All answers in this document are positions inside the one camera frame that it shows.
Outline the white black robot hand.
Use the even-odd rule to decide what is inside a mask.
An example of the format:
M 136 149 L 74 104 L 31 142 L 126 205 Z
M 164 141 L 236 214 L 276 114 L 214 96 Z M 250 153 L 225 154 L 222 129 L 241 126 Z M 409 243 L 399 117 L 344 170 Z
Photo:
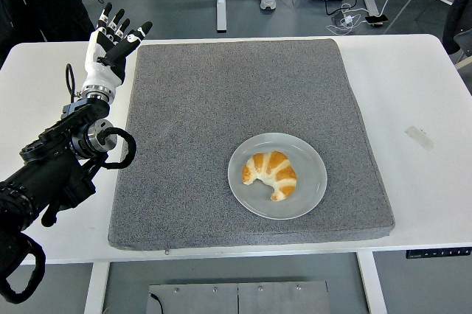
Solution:
M 84 86 L 103 86 L 114 90 L 125 80 L 126 57 L 135 51 L 151 30 L 153 23 L 145 22 L 137 29 L 126 32 L 130 20 L 119 10 L 111 16 L 112 4 L 107 3 L 100 13 L 86 51 Z

